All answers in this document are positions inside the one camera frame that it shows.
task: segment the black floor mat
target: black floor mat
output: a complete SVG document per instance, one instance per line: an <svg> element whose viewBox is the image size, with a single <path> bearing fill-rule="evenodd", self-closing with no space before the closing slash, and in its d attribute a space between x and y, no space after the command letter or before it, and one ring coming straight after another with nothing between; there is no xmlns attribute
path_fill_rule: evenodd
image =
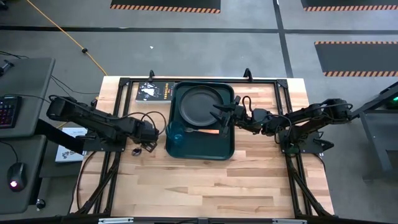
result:
<svg viewBox="0 0 398 224"><path fill-rule="evenodd" d="M327 77L398 77L396 41L317 41Z"/></svg>
<svg viewBox="0 0 398 224"><path fill-rule="evenodd" d="M308 12L398 10L397 0L301 0Z"/></svg>
<svg viewBox="0 0 398 224"><path fill-rule="evenodd" d="M112 0L111 9L220 13L221 0Z"/></svg>

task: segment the orange striped edge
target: orange striped edge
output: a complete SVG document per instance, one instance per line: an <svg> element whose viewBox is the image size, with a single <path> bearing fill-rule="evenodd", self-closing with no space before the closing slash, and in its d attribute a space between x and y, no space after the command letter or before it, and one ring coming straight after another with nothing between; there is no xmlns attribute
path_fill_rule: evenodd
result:
<svg viewBox="0 0 398 224"><path fill-rule="evenodd" d="M191 7L163 7L163 6L130 6L130 5L111 5L111 9L147 10L147 11L168 11L168 12L199 12L219 14L219 9L191 8Z"/></svg>
<svg viewBox="0 0 398 224"><path fill-rule="evenodd" d="M397 9L398 9L398 5L304 7L304 11L306 11L306 12L318 12L318 11L367 11L367 10L397 10Z"/></svg>
<svg viewBox="0 0 398 224"><path fill-rule="evenodd" d="M323 72L326 77L398 77L398 71L332 71Z"/></svg>
<svg viewBox="0 0 398 224"><path fill-rule="evenodd" d="M318 44L398 44L397 41L316 41Z"/></svg>

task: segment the teal tray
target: teal tray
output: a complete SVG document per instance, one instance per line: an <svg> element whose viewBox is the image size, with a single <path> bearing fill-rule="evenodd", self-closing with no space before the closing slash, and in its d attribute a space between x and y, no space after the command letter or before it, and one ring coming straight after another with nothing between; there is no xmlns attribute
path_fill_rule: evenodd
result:
<svg viewBox="0 0 398 224"><path fill-rule="evenodd" d="M198 85L205 85L214 88L220 93L224 104L234 100L234 90L224 83L202 83L202 82L180 82L176 84L173 92L173 100L170 107L169 122L177 121L187 128L195 127L181 117L178 104L182 95L190 88ZM220 129L220 123L200 127L200 129ZM227 160L231 158L235 151L235 132L234 126L229 129L228 135L223 138L216 134L207 133L185 133L184 140L180 144L175 144L169 138L166 140L166 151L172 157L185 159L209 159L209 160Z"/></svg>

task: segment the book cover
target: book cover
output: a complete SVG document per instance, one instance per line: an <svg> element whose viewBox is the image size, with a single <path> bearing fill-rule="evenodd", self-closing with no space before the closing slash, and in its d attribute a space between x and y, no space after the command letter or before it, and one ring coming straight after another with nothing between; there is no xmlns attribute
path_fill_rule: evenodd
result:
<svg viewBox="0 0 398 224"><path fill-rule="evenodd" d="M137 102L167 103L173 98L174 82L140 82Z"/></svg>
<svg viewBox="0 0 398 224"><path fill-rule="evenodd" d="M87 133L87 129L85 128L63 128L62 131L72 137L84 136ZM58 146L55 162L77 162L83 161L83 158L83 155L75 153L63 146Z"/></svg>

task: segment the wood grain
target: wood grain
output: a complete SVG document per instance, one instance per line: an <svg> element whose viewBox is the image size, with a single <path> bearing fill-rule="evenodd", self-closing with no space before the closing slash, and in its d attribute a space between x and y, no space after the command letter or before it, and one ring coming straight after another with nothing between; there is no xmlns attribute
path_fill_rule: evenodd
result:
<svg viewBox="0 0 398 224"><path fill-rule="evenodd" d="M109 113L113 111L119 78L104 77L97 109ZM304 81L288 79L288 84L293 109L299 110L308 106ZM231 84L231 86L236 95L250 96L253 108L265 108L272 113L277 112L272 85ZM134 84L129 112L159 111L166 118L169 117L169 104L136 103L134 100L136 94L137 83ZM125 97L122 98L121 106L124 105L124 99ZM164 125L162 118L156 114L152 117L157 128L162 129ZM165 150L165 138L165 133L162 133L155 151L151 154L144 151L139 157L131 156L131 151L138 145L128 140L119 167L112 216L219 218L292 218L294 216L285 159L274 138L253 136L237 128L235 153L228 161L170 157ZM80 185L81 204L88 199L98 184L103 157L103 153L97 153L86 166ZM322 163L315 156L308 154L303 155L303 163L308 187L324 208L333 213ZM304 211L300 190L298 194ZM108 187L105 189L103 202L107 195ZM76 199L71 212L75 210Z"/></svg>

